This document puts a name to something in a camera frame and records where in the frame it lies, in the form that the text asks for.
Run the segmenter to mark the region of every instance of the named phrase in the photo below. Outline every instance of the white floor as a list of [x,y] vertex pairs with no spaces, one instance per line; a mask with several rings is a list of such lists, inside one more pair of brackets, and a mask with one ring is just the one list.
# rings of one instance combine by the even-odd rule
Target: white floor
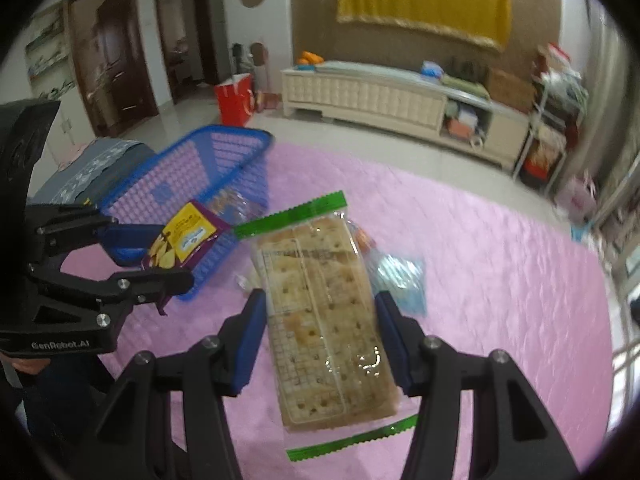
[[[212,97],[212,91],[199,89],[196,95],[175,107],[165,107],[159,116],[140,124],[124,137],[145,142],[160,152],[197,127],[219,122],[218,104]],[[247,127],[267,130],[275,136],[276,142],[349,153],[444,182],[503,204],[570,236],[569,224],[556,215],[549,201],[514,182],[511,175],[468,156],[383,130],[338,121],[327,123],[314,112],[298,111],[293,118],[286,119],[279,110],[269,110],[255,115]],[[624,344],[621,311],[609,283],[607,300],[613,348],[616,349]],[[616,377],[614,385],[610,427],[616,425],[621,415],[626,382],[622,376]]]

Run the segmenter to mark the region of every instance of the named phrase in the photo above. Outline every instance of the basket rim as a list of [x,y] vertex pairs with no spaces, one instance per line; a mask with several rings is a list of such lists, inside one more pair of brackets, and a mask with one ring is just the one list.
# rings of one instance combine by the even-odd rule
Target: basket rim
[[238,171],[241,171],[247,165],[251,164],[254,160],[263,156],[264,153],[269,149],[272,145],[274,137],[271,133],[266,130],[259,130],[257,128],[240,128],[238,126],[224,126],[222,124],[207,124],[206,126],[201,126],[196,128],[192,132],[185,135],[183,138],[177,140],[160,153],[152,156],[149,160],[146,160],[143,164],[140,165],[139,168],[134,170],[126,179],[124,179],[119,185],[114,187],[111,192],[106,195],[98,205],[101,211],[104,212],[105,209],[110,208],[115,202],[117,202],[120,197],[124,193],[126,193],[137,181],[139,181],[142,177],[144,177],[155,165],[164,158],[164,156],[185,142],[189,142],[193,137],[198,136],[202,133],[224,133],[236,135],[239,137],[253,137],[255,139],[260,139],[263,141],[263,145],[256,150],[252,155],[246,160],[242,161],[235,167],[225,178],[220,179],[219,183],[216,183],[216,188],[220,188],[223,184],[226,184],[232,176],[236,176]]

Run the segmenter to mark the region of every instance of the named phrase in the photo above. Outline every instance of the green package seal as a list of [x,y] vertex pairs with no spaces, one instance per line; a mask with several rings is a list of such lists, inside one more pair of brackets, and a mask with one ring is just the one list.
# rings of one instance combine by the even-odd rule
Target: green package seal
[[307,460],[308,458],[316,458],[318,456],[340,451],[345,447],[354,446],[362,442],[368,442],[370,440],[378,440],[379,438],[385,438],[386,436],[393,436],[403,431],[413,428],[418,421],[417,415],[408,416],[398,422],[377,428],[376,430],[366,431],[340,440],[334,440],[333,442],[326,442],[324,444],[317,444],[316,446],[298,447],[295,449],[287,449],[287,456],[292,462],[299,462],[300,460]]
[[239,240],[256,235],[263,235],[279,229],[284,229],[293,224],[299,224],[311,218],[333,213],[347,207],[347,199],[342,191],[329,193],[292,207],[286,211],[280,211],[264,218],[258,218],[246,224],[237,226],[234,233]]

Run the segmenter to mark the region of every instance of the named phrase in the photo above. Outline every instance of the human hand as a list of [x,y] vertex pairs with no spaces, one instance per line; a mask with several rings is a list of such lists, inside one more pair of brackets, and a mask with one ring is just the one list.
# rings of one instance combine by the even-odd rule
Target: human hand
[[19,372],[29,375],[39,374],[44,370],[44,368],[49,366],[49,363],[51,362],[51,359],[18,359],[15,357],[7,357],[4,354],[0,354],[0,358],[3,361],[11,363],[11,365]]

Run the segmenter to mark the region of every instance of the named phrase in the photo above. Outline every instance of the pink tablecloth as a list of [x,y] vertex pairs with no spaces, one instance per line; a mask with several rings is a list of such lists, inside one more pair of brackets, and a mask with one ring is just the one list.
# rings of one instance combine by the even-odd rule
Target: pink tablecloth
[[[277,144],[268,155],[271,209],[281,210],[343,189],[349,216],[382,250],[427,263],[428,316],[422,322],[459,351],[505,348],[555,419],[578,463],[600,447],[612,391],[611,342],[604,279],[596,256],[537,221],[475,195],[380,164]],[[141,306],[129,316],[118,351],[103,356],[117,375],[139,350],[186,350],[216,333],[243,298],[235,282],[246,248],[197,297],[173,300],[168,317]],[[105,278],[117,269],[100,247],[71,254],[63,270]],[[225,401],[236,453],[247,479],[394,479],[412,431],[314,460],[289,463],[276,403],[267,338],[251,383]],[[463,397],[456,479],[466,478],[471,441],[470,397]],[[182,436],[180,397],[172,409]]]

